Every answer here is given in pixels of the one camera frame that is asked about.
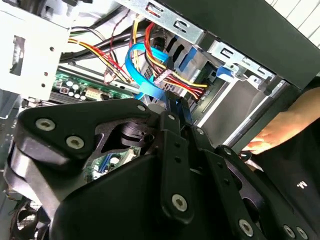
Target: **metal sheet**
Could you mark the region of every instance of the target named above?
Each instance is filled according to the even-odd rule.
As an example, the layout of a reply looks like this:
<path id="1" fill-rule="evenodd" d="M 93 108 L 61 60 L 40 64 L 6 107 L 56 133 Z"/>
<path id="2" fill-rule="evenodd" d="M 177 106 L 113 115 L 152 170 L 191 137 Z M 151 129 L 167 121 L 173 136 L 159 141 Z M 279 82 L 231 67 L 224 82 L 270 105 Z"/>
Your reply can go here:
<path id="1" fill-rule="evenodd" d="M 68 30 L 20 8 L 0 1 L 2 80 L 0 88 L 48 100 Z M 15 36 L 25 39 L 20 75 L 10 73 Z"/>
<path id="2" fill-rule="evenodd" d="M 200 27 L 154 0 L 116 0 L 118 3 L 146 17 L 157 25 L 182 37 L 192 44 L 205 34 Z"/>

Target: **screw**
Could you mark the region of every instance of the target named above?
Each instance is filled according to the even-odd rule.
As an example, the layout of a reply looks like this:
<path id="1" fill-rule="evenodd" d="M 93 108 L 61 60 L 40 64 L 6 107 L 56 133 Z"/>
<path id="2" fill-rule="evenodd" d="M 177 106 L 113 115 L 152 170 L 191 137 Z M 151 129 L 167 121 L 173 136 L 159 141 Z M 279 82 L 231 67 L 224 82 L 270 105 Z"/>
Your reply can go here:
<path id="1" fill-rule="evenodd" d="M 171 114 L 168 114 L 168 117 L 172 120 L 175 120 L 176 118 L 174 116 L 172 116 Z"/>
<path id="2" fill-rule="evenodd" d="M 180 194 L 174 194 L 171 200 L 175 208 L 178 209 L 180 212 L 185 212 L 187 210 L 187 201 Z"/>
<path id="3" fill-rule="evenodd" d="M 305 240 L 308 239 L 308 235 L 306 234 L 306 232 L 301 228 L 301 227 L 296 227 L 296 230 L 298 231 L 298 233 L 300 233 L 301 237 Z"/>
<path id="4" fill-rule="evenodd" d="M 241 230 L 245 233 L 245 235 L 247 235 L 248 237 L 252 237 L 254 235 L 254 230 L 246 220 L 240 219 L 239 226 Z"/>
<path id="5" fill-rule="evenodd" d="M 47 131 L 47 132 L 52 131 L 53 129 L 56 128 L 56 124 L 52 120 L 47 118 L 38 119 L 37 121 L 35 121 L 35 126 L 38 129 Z"/>
<path id="6" fill-rule="evenodd" d="M 85 145 L 85 142 L 78 136 L 69 136 L 65 142 L 72 149 L 82 149 Z"/>
<path id="7" fill-rule="evenodd" d="M 200 133 L 201 135 L 205 134 L 204 131 L 201 128 L 197 128 L 196 129 L 198 133 Z"/>
<path id="8" fill-rule="evenodd" d="M 224 151 L 226 152 L 226 154 L 228 154 L 228 155 L 232 155 L 232 153 L 231 153 L 231 151 L 229 150 L 229 148 L 224 148 Z"/>
<path id="9" fill-rule="evenodd" d="M 289 237 L 291 237 L 293 239 L 296 237 L 294 231 L 292 231 L 292 229 L 289 226 L 283 225 L 283 228 L 284 228 L 286 234 L 288 234 Z"/>
<path id="10" fill-rule="evenodd" d="M 138 105 L 138 109 L 140 109 L 141 111 L 145 111 L 146 108 L 144 106 Z"/>

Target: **metal panel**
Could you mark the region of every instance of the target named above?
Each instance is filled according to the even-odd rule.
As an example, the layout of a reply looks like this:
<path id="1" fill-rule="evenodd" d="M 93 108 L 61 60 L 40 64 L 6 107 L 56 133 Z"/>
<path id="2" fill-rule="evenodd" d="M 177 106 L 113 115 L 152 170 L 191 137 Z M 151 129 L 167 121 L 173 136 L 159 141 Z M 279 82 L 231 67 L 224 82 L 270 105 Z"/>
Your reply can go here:
<path id="1" fill-rule="evenodd" d="M 205 34 L 201 28 L 154 0 L 116 1 L 192 44 Z"/>
<path id="2" fill-rule="evenodd" d="M 0 88 L 13 93 L 48 100 L 68 30 L 22 9 L 0 1 L 2 80 Z M 10 73 L 14 39 L 24 39 L 19 73 Z"/>
<path id="3" fill-rule="evenodd" d="M 300 89 L 320 71 L 320 50 L 264 0 L 161 2 Z"/>

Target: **capacitor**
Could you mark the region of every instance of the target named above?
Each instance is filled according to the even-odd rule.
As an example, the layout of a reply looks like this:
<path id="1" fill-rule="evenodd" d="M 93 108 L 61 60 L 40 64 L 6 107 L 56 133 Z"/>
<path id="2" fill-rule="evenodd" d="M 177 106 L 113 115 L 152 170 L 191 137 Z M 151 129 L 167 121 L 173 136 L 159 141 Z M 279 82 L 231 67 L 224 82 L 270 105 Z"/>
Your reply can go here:
<path id="1" fill-rule="evenodd" d="M 68 95 L 70 97 L 73 97 L 75 95 L 75 91 L 73 89 L 70 89 L 69 92 L 68 92 Z"/>
<path id="2" fill-rule="evenodd" d="M 120 160 L 119 160 L 119 158 L 117 158 L 117 157 L 112 157 L 112 158 L 110 159 L 110 163 L 111 163 L 111 164 L 116 165 L 116 164 L 118 164 L 119 162 L 120 162 Z"/>
<path id="3" fill-rule="evenodd" d="M 73 85 L 72 85 L 72 88 L 73 88 L 74 90 L 78 90 L 78 89 L 79 89 L 79 85 L 78 85 L 78 84 L 73 84 Z"/>
<path id="4" fill-rule="evenodd" d="M 83 100 L 83 101 L 87 99 L 85 91 L 81 92 L 80 99 Z"/>
<path id="5" fill-rule="evenodd" d="M 74 82 L 71 81 L 71 80 L 68 80 L 65 84 L 66 84 L 68 87 L 71 87 L 71 86 L 74 84 Z"/>
<path id="6" fill-rule="evenodd" d="M 79 91 L 79 90 L 77 90 L 77 91 L 74 92 L 74 97 L 75 97 L 76 99 L 79 99 L 79 98 L 80 98 L 80 91 Z"/>

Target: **fan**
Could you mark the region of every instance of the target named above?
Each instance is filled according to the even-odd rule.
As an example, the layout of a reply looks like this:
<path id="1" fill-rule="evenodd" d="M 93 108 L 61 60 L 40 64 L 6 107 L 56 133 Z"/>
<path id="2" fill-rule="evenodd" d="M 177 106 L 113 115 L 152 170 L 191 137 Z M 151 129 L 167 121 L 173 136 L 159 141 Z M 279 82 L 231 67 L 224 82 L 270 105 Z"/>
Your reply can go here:
<path id="1" fill-rule="evenodd" d="M 43 207 L 38 210 L 31 207 L 31 200 L 25 198 L 16 208 L 11 227 L 11 239 L 47 240 L 50 219 Z"/>

